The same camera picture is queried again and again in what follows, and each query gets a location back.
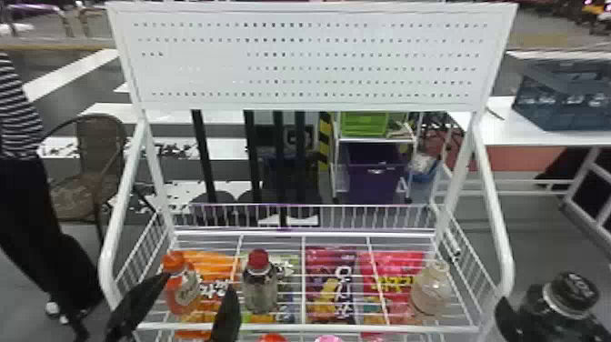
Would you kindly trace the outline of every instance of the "striped shirt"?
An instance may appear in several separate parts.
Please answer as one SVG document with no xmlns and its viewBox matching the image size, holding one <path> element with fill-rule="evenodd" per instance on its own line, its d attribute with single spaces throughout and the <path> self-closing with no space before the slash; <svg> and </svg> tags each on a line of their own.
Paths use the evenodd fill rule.
<svg viewBox="0 0 611 342">
<path fill-rule="evenodd" d="M 0 158 L 33 159 L 43 122 L 27 99 L 7 54 L 0 52 Z"/>
</svg>

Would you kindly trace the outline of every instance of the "pegboard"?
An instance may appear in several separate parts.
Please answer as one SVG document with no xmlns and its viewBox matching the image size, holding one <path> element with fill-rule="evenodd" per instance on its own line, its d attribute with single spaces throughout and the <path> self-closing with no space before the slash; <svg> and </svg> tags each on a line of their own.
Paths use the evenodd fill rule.
<svg viewBox="0 0 611 342">
<path fill-rule="evenodd" d="M 516 6 L 109 3 L 143 108 L 483 108 Z"/>
</svg>

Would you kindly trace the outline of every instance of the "white table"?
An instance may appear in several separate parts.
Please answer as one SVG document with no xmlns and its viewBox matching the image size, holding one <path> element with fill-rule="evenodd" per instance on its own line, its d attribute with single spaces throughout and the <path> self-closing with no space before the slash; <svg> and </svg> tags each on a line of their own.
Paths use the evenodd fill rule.
<svg viewBox="0 0 611 342">
<path fill-rule="evenodd" d="M 488 113 L 483 117 L 479 129 L 482 132 L 484 145 L 486 146 L 592 146 L 584 164 L 577 172 L 575 178 L 567 182 L 559 180 L 535 180 L 535 179 L 516 179 L 516 180 L 496 180 L 498 186 L 516 185 L 521 186 L 519 191 L 499 190 L 500 195 L 520 195 L 520 196 L 564 196 L 563 207 L 572 210 L 573 213 L 581 217 L 587 226 L 592 229 L 596 236 L 601 236 L 611 246 L 611 233 L 603 228 L 605 222 L 611 216 L 611 197 L 596 215 L 591 217 L 586 211 L 579 207 L 573 197 L 584 181 L 586 176 L 592 172 L 607 183 L 611 183 L 611 173 L 596 163 L 596 158 L 600 154 L 600 147 L 611 146 L 611 132 L 609 131 L 561 131 L 546 132 L 535 126 L 532 122 L 524 118 L 511 109 L 514 96 L 494 96 L 487 102 Z M 466 130 L 471 119 L 471 113 L 450 112 L 450 117 L 460 128 Z M 530 184 L 531 190 L 525 190 L 524 185 Z M 567 191 L 554 191 L 554 184 L 567 184 L 571 186 Z M 540 189 L 535 184 L 545 184 L 545 190 Z"/>
<path fill-rule="evenodd" d="M 511 109 L 513 96 L 493 96 L 487 107 L 504 120 L 487 113 L 480 129 L 487 146 L 611 146 L 609 131 L 546 132 Z M 471 113 L 449 112 L 452 119 L 466 130 Z"/>
</svg>

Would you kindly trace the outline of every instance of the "yellow and black stripe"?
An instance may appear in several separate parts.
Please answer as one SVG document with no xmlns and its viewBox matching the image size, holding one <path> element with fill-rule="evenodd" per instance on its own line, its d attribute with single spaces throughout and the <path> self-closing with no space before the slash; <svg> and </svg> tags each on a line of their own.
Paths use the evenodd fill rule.
<svg viewBox="0 0 611 342">
<path fill-rule="evenodd" d="M 318 172 L 329 170 L 329 154 L 331 151 L 331 136 L 333 126 L 331 114 L 320 112 L 318 122 Z"/>
</svg>

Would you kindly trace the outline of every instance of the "person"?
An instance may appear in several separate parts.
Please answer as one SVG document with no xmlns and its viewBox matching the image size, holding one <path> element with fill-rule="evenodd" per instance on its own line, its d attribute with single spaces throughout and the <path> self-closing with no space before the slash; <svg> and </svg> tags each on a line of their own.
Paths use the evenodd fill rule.
<svg viewBox="0 0 611 342">
<path fill-rule="evenodd" d="M 67 317 L 80 321 L 90 312 L 102 291 L 87 253 L 57 221 L 37 154 L 42 132 L 12 61 L 0 52 L 0 247 L 49 294 L 46 314 L 68 324 Z"/>
</svg>

